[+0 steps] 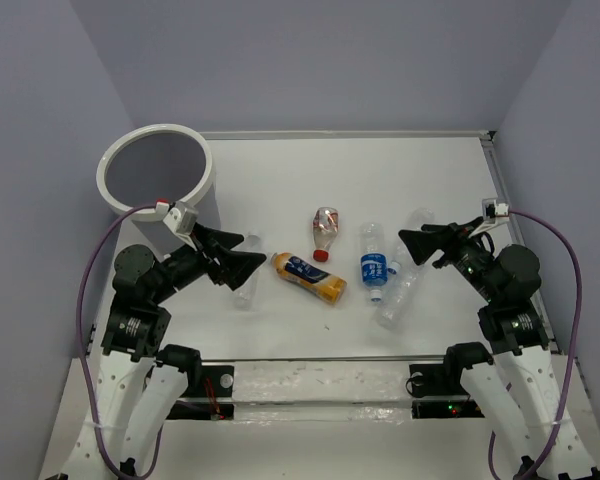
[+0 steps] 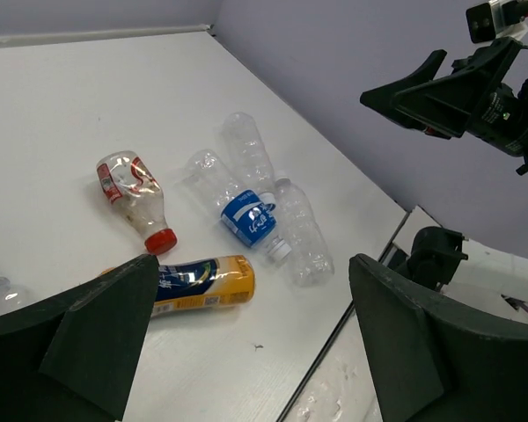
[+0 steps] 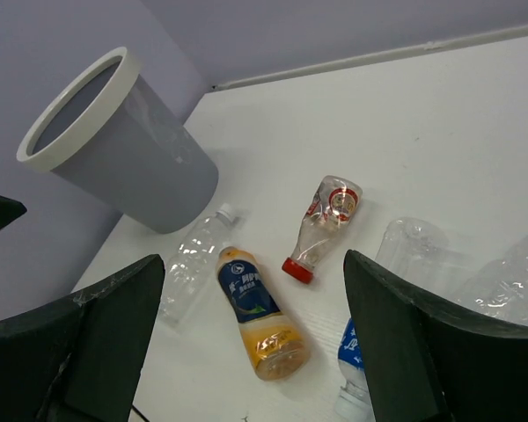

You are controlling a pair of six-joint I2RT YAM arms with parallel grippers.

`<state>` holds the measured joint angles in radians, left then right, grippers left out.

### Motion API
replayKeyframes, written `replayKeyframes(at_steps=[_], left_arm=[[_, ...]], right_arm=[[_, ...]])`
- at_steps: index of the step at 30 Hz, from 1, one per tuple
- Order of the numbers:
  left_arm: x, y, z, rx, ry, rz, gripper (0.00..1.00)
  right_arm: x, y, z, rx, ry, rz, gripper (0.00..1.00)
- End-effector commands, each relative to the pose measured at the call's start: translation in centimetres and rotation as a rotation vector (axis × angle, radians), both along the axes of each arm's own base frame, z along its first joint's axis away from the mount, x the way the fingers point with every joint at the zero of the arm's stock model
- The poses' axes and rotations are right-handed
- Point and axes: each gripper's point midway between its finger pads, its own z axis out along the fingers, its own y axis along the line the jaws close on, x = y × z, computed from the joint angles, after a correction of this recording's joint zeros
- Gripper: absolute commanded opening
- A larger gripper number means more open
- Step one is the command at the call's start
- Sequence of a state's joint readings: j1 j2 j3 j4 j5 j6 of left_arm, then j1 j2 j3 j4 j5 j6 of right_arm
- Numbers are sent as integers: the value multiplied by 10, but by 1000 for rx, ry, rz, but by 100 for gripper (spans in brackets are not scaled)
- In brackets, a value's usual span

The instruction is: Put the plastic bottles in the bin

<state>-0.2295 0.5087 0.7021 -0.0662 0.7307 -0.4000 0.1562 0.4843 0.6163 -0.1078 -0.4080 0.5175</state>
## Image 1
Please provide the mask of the blue label water bottle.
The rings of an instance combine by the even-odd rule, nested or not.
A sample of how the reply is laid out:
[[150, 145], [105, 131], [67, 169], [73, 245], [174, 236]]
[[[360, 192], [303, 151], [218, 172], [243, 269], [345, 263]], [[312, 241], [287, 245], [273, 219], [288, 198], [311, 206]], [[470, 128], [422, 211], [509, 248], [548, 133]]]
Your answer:
[[385, 235], [383, 227], [375, 222], [361, 225], [359, 230], [361, 280], [368, 290], [371, 302], [381, 302], [383, 288], [388, 281]]

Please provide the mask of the clear bottle blue cap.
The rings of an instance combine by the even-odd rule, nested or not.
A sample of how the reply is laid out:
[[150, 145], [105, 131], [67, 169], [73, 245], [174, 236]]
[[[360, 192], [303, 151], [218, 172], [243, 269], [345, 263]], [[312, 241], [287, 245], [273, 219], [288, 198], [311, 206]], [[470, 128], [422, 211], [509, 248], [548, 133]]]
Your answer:
[[390, 275], [387, 290], [374, 314], [374, 320], [381, 327], [389, 331], [400, 329], [427, 271], [426, 264], [416, 265], [409, 260]]

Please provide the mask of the orange tea bottle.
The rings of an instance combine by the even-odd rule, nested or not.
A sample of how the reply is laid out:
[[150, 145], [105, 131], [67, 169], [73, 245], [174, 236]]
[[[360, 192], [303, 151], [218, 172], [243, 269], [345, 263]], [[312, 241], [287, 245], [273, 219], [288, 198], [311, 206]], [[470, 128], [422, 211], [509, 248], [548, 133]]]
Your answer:
[[281, 279], [330, 305], [339, 301], [347, 287], [347, 282], [341, 277], [323, 271], [289, 252], [275, 253], [271, 264]]

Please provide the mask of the crushed red cap bottle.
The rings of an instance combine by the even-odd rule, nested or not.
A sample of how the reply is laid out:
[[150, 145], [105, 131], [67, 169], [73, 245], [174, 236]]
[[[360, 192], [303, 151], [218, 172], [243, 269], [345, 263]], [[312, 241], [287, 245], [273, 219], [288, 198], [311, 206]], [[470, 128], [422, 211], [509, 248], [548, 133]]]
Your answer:
[[326, 262], [329, 252], [339, 232], [339, 212], [333, 207], [319, 208], [312, 223], [314, 252], [313, 259]]

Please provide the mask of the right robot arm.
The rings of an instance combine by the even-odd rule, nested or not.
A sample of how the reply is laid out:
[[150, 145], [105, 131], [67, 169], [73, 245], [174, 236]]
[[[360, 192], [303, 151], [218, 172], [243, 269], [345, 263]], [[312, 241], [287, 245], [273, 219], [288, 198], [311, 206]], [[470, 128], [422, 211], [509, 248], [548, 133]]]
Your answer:
[[559, 381], [549, 338], [531, 298], [540, 262], [512, 244], [495, 254], [483, 243], [483, 220], [402, 230], [400, 240], [421, 266], [454, 267], [486, 304], [478, 312], [483, 342], [448, 347], [440, 379], [466, 391], [505, 448], [516, 479], [600, 479], [566, 407], [569, 382]]

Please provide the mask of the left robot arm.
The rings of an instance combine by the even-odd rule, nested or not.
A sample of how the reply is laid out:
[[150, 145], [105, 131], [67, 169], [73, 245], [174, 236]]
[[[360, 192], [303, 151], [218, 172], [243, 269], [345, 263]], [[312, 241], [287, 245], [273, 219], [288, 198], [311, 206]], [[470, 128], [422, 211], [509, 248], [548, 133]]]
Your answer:
[[236, 290], [265, 262], [237, 250], [240, 234], [195, 225], [164, 260], [134, 244], [113, 262], [114, 297], [97, 373], [81, 363], [89, 407], [60, 479], [146, 479], [157, 464], [163, 425], [176, 402], [202, 380], [198, 350], [165, 344], [164, 302], [199, 278]]

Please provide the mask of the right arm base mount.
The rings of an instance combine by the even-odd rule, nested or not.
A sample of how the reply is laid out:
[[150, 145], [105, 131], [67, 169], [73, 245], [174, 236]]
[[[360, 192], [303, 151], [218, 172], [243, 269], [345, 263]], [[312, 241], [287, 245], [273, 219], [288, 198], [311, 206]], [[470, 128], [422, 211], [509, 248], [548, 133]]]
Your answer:
[[414, 420], [477, 419], [484, 415], [458, 382], [450, 380], [438, 363], [409, 366], [405, 390], [412, 398]]

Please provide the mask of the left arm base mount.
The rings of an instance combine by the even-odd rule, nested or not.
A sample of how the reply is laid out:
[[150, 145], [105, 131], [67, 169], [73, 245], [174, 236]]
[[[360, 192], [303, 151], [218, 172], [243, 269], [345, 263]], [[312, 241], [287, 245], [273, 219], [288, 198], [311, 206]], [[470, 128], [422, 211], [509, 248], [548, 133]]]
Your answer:
[[204, 364], [200, 381], [188, 387], [171, 408], [168, 420], [231, 421], [234, 418], [235, 369], [229, 364]]

